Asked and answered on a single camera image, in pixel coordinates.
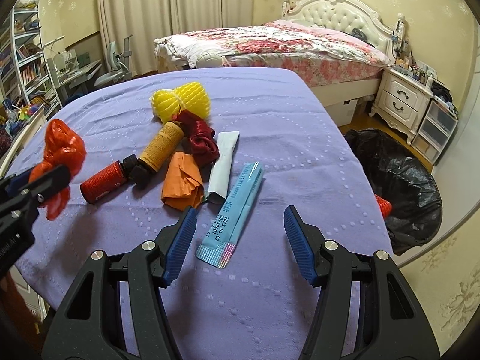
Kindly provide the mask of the grey study desk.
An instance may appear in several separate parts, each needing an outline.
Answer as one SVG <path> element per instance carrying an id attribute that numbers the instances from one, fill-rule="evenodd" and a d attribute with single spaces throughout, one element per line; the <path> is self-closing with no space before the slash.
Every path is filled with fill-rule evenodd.
<path id="1" fill-rule="evenodd" d="M 80 87 L 83 94 L 89 93 L 86 83 L 99 71 L 102 61 L 97 59 L 86 66 L 75 67 L 72 72 L 67 73 L 59 73 L 52 58 L 46 60 L 46 66 L 60 104 L 64 106 L 69 98 L 68 89 Z"/>

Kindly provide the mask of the brown bottle yellow label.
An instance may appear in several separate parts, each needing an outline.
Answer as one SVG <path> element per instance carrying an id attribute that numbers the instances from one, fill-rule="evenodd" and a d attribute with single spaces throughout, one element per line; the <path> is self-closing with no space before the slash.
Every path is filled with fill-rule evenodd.
<path id="1" fill-rule="evenodd" d="M 168 121 L 154 136 L 143 152 L 133 156 L 127 177 L 139 188 L 145 189 L 151 179 L 160 171 L 165 161 L 181 143 L 184 132 L 179 124 Z"/>

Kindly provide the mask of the light blue sachet packet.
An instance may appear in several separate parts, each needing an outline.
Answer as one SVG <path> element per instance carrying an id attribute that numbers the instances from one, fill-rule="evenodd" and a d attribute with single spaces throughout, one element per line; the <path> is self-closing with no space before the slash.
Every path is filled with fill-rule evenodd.
<path id="1" fill-rule="evenodd" d="M 196 257 L 225 269 L 236 249 L 264 176 L 258 162 L 248 163 L 241 173 L 196 251 Z"/>

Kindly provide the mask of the translucent plastic drawer unit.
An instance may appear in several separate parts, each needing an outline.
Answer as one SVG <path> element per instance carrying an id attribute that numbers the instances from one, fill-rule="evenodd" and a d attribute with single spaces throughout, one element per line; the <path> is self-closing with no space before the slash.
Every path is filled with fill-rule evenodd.
<path id="1" fill-rule="evenodd" d="M 458 118 L 453 105 L 433 97 L 412 140 L 412 147 L 430 164 L 436 164 L 457 124 Z"/>

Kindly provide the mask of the white teal tube package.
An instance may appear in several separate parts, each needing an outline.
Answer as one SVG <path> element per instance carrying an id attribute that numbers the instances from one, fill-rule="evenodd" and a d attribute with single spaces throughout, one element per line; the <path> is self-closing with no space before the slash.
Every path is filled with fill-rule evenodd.
<path id="1" fill-rule="evenodd" d="M 206 201 L 209 203 L 220 205 L 228 197 L 233 152 L 239 136 L 239 131 L 222 132 L 218 135 L 216 143 L 220 156 L 211 168 L 206 191 Z"/>

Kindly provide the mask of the orange paper wad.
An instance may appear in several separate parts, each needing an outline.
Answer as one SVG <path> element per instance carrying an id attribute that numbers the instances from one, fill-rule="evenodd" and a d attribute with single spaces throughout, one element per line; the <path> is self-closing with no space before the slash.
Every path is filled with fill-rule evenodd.
<path id="1" fill-rule="evenodd" d="M 177 151 L 171 158 L 163 182 L 161 201 L 173 209 L 197 208 L 203 201 L 203 179 L 191 154 Z"/>

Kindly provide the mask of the dark red cloth wad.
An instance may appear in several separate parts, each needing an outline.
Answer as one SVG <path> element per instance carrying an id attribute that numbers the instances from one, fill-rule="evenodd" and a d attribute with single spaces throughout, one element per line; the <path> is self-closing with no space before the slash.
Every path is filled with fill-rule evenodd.
<path id="1" fill-rule="evenodd" d="M 200 169 L 213 164 L 220 152 L 214 140 L 215 130 L 191 111 L 183 110 L 172 119 L 180 125 L 189 142 L 190 152 Z"/>

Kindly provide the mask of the white under-bed storage box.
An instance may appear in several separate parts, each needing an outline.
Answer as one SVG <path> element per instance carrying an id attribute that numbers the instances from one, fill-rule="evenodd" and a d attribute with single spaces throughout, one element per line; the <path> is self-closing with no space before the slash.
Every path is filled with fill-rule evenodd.
<path id="1" fill-rule="evenodd" d="M 325 109 L 334 123 L 338 127 L 341 127 L 351 123 L 356 110 L 357 102 L 358 99 L 355 98 L 327 106 Z"/>

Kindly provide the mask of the white bookshelf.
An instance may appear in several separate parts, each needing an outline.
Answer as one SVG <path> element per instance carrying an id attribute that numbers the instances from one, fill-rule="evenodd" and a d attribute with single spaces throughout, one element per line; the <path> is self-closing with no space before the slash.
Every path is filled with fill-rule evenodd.
<path id="1" fill-rule="evenodd" d="M 16 109 L 43 105 L 47 118 L 62 105 L 41 35 L 40 0 L 17 0 L 1 22 L 1 94 Z"/>

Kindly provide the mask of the white nightstand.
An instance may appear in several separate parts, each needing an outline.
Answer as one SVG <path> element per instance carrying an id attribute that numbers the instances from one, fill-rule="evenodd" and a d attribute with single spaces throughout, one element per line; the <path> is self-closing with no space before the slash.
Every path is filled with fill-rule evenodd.
<path id="1" fill-rule="evenodd" d="M 432 98 L 431 90 L 425 85 L 387 67 L 368 115 L 379 115 L 390 128 L 406 135 L 410 146 Z"/>

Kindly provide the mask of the yellow foam fruit net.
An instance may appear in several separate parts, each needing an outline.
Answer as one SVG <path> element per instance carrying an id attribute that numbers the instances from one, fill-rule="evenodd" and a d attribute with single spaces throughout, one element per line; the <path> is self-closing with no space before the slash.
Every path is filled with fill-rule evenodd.
<path id="1" fill-rule="evenodd" d="M 204 86 L 192 81 L 174 89 L 159 89 L 151 98 L 153 115 L 162 123 L 167 123 L 182 111 L 190 111 L 201 119 L 210 115 L 211 100 Z"/>

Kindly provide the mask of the floral pink quilt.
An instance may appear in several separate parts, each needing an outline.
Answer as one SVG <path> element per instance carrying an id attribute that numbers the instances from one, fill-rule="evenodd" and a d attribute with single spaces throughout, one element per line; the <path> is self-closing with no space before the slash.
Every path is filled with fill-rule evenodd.
<path id="1" fill-rule="evenodd" d="M 337 30 L 287 20 L 210 28 L 154 40 L 164 71 L 207 67 L 265 67 L 295 72 L 310 87 L 380 77 L 390 59 L 381 50 Z"/>

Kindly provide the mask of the grey desk chair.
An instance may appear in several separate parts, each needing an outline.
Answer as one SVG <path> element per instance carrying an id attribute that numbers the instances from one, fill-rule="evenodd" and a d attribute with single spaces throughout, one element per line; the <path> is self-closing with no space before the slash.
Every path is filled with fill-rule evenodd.
<path id="1" fill-rule="evenodd" d="M 130 49 L 130 39 L 133 35 L 129 35 L 124 39 L 123 51 L 117 52 L 116 42 L 112 41 L 106 49 L 106 61 L 110 71 L 101 75 L 95 80 L 94 87 L 96 89 L 104 88 L 133 78 L 133 74 L 129 67 L 129 59 L 132 56 Z"/>

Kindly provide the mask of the red foam fruit net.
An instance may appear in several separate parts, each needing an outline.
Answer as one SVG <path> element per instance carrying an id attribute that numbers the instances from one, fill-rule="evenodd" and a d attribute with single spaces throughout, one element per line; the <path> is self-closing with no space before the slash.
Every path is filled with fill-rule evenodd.
<path id="1" fill-rule="evenodd" d="M 375 195 L 375 198 L 383 219 L 386 219 L 391 214 L 391 211 L 393 209 L 391 203 L 378 195 Z"/>

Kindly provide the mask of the beige curtains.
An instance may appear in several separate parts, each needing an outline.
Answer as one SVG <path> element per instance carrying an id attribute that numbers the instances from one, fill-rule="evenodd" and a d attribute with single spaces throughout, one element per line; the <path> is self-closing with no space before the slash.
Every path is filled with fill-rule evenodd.
<path id="1" fill-rule="evenodd" d="M 136 75 L 157 69 L 154 40 L 177 33 L 250 25 L 253 0 L 97 0 L 103 45 L 131 36 Z"/>

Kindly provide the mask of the red plastic bag wad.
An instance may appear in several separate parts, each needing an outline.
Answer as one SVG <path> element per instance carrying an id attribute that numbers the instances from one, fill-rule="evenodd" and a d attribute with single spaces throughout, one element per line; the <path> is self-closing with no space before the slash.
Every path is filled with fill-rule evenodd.
<path id="1" fill-rule="evenodd" d="M 43 160 L 33 168 L 29 182 L 37 180 L 57 166 L 69 169 L 70 180 L 80 172 L 86 159 L 86 146 L 83 139 L 61 119 L 52 119 L 46 128 Z M 46 218 L 53 221 L 59 217 L 70 199 L 70 186 L 62 189 L 46 201 Z"/>

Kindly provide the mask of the white tufted headboard bed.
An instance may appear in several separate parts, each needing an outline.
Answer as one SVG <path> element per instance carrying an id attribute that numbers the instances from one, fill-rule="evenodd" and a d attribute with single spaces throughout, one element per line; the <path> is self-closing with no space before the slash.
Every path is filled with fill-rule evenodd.
<path id="1" fill-rule="evenodd" d="M 307 27 L 333 29 L 352 35 L 384 52 L 394 61 L 392 31 L 383 24 L 379 14 L 360 0 L 284 0 L 281 18 Z M 310 87 L 324 106 L 376 94 L 381 76 L 334 85 Z"/>

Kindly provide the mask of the purple bed sheet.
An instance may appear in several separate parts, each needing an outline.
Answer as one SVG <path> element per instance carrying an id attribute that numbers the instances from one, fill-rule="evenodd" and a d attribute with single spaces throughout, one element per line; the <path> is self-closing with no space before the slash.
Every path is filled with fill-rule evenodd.
<path id="1" fill-rule="evenodd" d="M 103 168 L 140 155 L 160 131 L 151 98 L 162 89 L 198 82 L 211 101 L 208 125 L 220 158 L 202 171 L 206 200 L 181 274 L 162 291 L 184 359 L 297 359 L 318 291 L 299 273 L 283 213 L 303 220 L 346 249 L 371 255 L 390 240 L 358 159 L 320 101 L 293 72 L 226 67 L 165 73 L 114 85 L 66 105 L 58 118 L 83 139 L 86 158 L 70 200 L 55 220 L 40 216 L 34 245 L 16 267 L 50 305 L 58 306 L 95 250 L 132 250 L 176 222 L 161 199 L 164 174 L 145 189 L 124 184 L 89 204 L 80 185 Z M 196 251 L 248 164 L 259 164 L 256 198 L 224 268 Z"/>

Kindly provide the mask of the black trash bag bin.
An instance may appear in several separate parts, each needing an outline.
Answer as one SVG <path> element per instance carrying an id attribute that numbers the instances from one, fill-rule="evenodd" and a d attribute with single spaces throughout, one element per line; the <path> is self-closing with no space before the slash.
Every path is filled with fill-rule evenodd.
<path id="1" fill-rule="evenodd" d="M 344 135 L 373 192 L 392 205 L 385 225 L 394 254 L 431 242 L 443 219 L 442 199 L 431 173 L 414 154 L 381 130 Z"/>

